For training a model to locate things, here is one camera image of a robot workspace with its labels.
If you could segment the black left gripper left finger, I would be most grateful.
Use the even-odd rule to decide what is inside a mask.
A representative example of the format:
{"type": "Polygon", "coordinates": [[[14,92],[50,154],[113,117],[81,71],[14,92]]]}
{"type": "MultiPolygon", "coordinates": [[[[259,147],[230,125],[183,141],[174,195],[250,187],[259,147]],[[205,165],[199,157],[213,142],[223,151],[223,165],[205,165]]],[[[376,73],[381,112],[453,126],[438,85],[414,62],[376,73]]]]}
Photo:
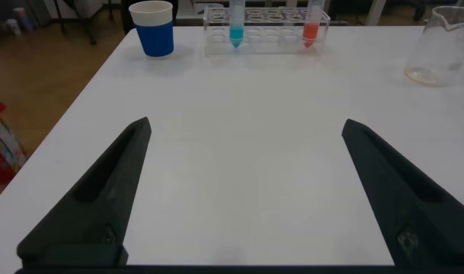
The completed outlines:
{"type": "Polygon", "coordinates": [[[23,266],[123,266],[123,246],[152,130],[128,125],[19,243],[23,266]]]}

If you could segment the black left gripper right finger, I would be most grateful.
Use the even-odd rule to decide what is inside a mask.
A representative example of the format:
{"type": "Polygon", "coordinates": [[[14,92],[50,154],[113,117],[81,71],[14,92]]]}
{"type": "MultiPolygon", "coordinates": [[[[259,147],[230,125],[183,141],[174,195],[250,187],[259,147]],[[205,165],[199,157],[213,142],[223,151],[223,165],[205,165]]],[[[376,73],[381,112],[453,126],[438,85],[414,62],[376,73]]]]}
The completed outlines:
{"type": "Polygon", "coordinates": [[[464,205],[371,128],[341,133],[397,267],[464,267],[464,205]]]}

